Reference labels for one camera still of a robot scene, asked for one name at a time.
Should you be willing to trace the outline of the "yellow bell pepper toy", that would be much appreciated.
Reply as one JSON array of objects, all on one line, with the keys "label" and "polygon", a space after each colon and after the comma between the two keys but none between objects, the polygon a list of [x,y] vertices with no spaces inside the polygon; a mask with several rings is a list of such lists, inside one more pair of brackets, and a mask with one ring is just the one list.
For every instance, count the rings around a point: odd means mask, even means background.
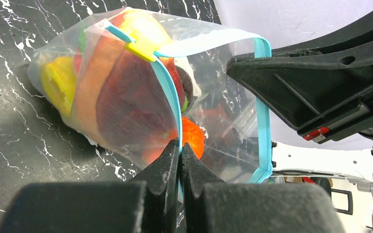
[{"label": "yellow bell pepper toy", "polygon": [[45,95],[62,117],[69,117],[74,99],[76,75],[73,58],[60,56],[41,67]]}]

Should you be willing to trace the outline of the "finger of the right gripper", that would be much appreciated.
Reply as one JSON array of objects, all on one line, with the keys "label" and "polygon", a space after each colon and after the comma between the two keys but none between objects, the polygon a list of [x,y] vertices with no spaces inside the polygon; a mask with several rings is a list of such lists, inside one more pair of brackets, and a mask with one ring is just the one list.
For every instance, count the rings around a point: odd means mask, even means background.
[{"label": "finger of the right gripper", "polygon": [[270,58],[237,55],[226,73],[307,141],[373,140],[373,11]]}]

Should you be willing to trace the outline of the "clear zip top bag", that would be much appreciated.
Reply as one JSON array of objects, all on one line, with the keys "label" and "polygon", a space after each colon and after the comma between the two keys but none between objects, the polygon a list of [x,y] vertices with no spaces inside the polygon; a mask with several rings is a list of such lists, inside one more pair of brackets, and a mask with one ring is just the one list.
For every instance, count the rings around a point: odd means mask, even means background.
[{"label": "clear zip top bag", "polygon": [[272,175],[269,110],[226,73],[244,48],[271,57],[255,33],[124,7],[37,49],[28,76],[67,126],[140,168],[181,139],[224,181],[262,183]]}]

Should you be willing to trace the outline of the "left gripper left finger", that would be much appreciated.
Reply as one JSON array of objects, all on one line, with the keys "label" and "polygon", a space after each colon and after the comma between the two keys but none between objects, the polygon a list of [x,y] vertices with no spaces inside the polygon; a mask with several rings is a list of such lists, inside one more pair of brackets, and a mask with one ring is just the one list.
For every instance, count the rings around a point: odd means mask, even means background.
[{"label": "left gripper left finger", "polygon": [[32,183],[19,190],[0,233],[173,233],[180,142],[129,181]]}]

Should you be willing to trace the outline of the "hot dog bun toy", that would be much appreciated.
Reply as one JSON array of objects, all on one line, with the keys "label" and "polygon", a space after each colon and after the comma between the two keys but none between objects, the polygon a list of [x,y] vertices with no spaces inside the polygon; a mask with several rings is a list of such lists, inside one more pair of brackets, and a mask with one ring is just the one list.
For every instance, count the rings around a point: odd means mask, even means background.
[{"label": "hot dog bun toy", "polygon": [[115,38],[86,35],[70,116],[65,122],[97,144],[135,156],[156,133],[177,131],[151,64]]}]

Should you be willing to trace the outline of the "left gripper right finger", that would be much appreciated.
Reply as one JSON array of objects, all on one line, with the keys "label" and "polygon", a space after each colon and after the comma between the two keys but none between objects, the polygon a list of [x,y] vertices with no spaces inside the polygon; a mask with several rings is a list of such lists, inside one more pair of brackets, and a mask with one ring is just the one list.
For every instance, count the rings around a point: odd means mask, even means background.
[{"label": "left gripper right finger", "polygon": [[185,144],[180,159],[189,233],[342,233],[328,194],[315,184],[225,183]]}]

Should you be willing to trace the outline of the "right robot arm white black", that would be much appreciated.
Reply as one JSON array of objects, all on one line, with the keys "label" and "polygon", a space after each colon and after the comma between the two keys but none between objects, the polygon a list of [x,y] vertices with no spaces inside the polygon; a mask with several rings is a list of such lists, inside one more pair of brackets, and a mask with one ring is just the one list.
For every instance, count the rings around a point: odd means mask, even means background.
[{"label": "right robot arm white black", "polygon": [[[304,140],[323,144],[359,134],[373,141],[373,11],[322,37],[274,49],[272,56],[234,56],[226,73]],[[339,176],[373,191],[373,146],[323,150],[275,142],[273,169]]]}]

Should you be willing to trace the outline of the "orange pumpkin toy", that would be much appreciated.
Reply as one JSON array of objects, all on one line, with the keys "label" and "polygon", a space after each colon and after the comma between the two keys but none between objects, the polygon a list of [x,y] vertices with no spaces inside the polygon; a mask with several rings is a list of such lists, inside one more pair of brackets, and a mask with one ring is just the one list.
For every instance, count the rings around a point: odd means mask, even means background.
[{"label": "orange pumpkin toy", "polygon": [[[201,159],[204,152],[204,133],[202,129],[189,118],[182,116],[182,146],[189,143],[196,157]],[[156,133],[150,137],[146,149],[142,154],[142,160],[147,165],[155,161],[164,151],[167,144],[178,137],[175,129],[165,133]]]}]

